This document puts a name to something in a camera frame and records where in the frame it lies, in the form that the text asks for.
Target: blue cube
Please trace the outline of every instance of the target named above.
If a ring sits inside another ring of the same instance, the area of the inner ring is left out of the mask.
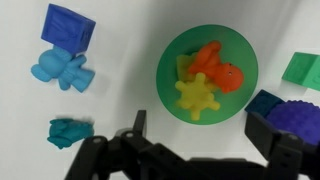
[[[245,111],[257,112],[266,118],[275,106],[282,103],[284,103],[282,99],[262,89],[248,104]]]
[[[49,4],[41,38],[71,54],[84,52],[96,22],[67,8]]]

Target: blue toy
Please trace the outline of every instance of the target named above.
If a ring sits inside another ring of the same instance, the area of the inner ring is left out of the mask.
[[[88,49],[95,24],[67,8],[49,4],[41,38],[75,55]]]
[[[277,129],[294,133],[305,142],[320,142],[320,108],[303,101],[288,101],[277,105],[267,116]]]
[[[265,90],[261,90],[256,97],[245,108],[246,112],[257,112],[263,117],[267,117],[269,112],[278,104],[284,101],[277,96],[270,94]]]
[[[81,68],[86,62],[86,57],[80,55],[73,58],[64,49],[54,46],[39,57],[39,64],[32,66],[32,74],[40,81],[49,82],[58,78],[62,90],[67,90],[73,85],[79,92],[83,92],[91,83],[95,73]]]
[[[93,136],[93,125],[73,119],[54,119],[47,140],[59,149],[70,147],[74,142]]]

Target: green bowl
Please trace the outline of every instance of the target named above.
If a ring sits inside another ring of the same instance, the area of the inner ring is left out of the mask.
[[[234,92],[215,92],[215,100],[221,104],[221,108],[218,111],[205,109],[201,111],[200,120],[193,121],[188,110],[176,105],[181,96],[175,88],[178,81],[176,57],[181,54],[191,55],[213,40],[222,44],[219,52],[221,61],[238,66],[244,74],[244,82]],[[157,90],[163,105],[174,116],[188,123],[209,125],[222,122],[239,112],[252,96],[257,79],[257,58],[249,42],[233,29],[220,25],[203,25],[182,33],[164,51],[157,69]]]

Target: toy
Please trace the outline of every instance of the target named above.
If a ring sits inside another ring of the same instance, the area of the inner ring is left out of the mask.
[[[49,4],[41,38],[75,55],[87,50],[95,24],[69,9]]]
[[[189,67],[194,62],[197,53],[193,53],[191,56],[179,55],[177,57],[177,74],[179,81],[187,82],[194,81],[195,74],[188,72]]]
[[[320,91],[320,56],[294,53],[282,79]]]
[[[188,55],[179,55],[177,57],[177,74],[179,81],[182,82],[191,82],[195,79],[195,74],[190,74],[188,72],[189,67],[194,62],[197,53],[193,53],[191,56]],[[206,77],[205,80],[206,86],[211,90],[211,92],[215,92],[219,89],[219,87],[211,82],[209,78]]]
[[[218,110],[220,104],[214,101],[214,95],[205,85],[206,76],[203,73],[197,73],[193,82],[184,83],[178,81],[176,89],[181,92],[181,98],[177,101],[177,105],[191,112],[192,120],[200,119],[200,112],[205,108]]]
[[[73,58],[66,50],[54,46],[52,50],[41,54],[39,64],[32,66],[31,72],[43,82],[57,78],[62,90],[67,90],[72,85],[79,92],[83,92],[95,75],[93,71],[81,68],[85,62],[84,55]]]
[[[210,78],[214,84],[220,87],[223,93],[237,90],[243,80],[242,71],[231,63],[221,63],[219,51],[221,44],[212,41],[200,49],[195,62],[190,66],[192,74],[202,72]]]
[[[284,101],[273,94],[261,90],[247,105],[246,112],[257,112],[263,117],[267,117],[270,111],[278,104]]]
[[[320,142],[320,108],[303,101],[288,101],[273,108],[267,120],[277,129],[300,136],[304,141]]]
[[[50,124],[47,140],[59,149],[70,147],[73,143],[94,134],[93,125],[88,122],[54,119],[50,121]]]

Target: white background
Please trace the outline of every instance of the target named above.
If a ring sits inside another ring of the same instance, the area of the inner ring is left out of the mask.
[[[51,44],[40,39],[48,3],[97,22],[85,67],[95,70],[89,89],[61,91],[36,80],[30,68]],[[109,139],[148,112],[148,135],[185,159],[243,157],[265,164],[245,137],[245,113],[209,126],[184,123],[162,105],[156,69],[166,46],[185,30],[219,24],[241,33],[259,61],[255,94],[320,105],[317,91],[283,82],[295,51],[320,54],[318,0],[8,0],[0,1],[0,179],[61,180],[81,142],[59,150],[47,142],[49,120],[89,117]],[[126,179],[120,174],[113,179]]]

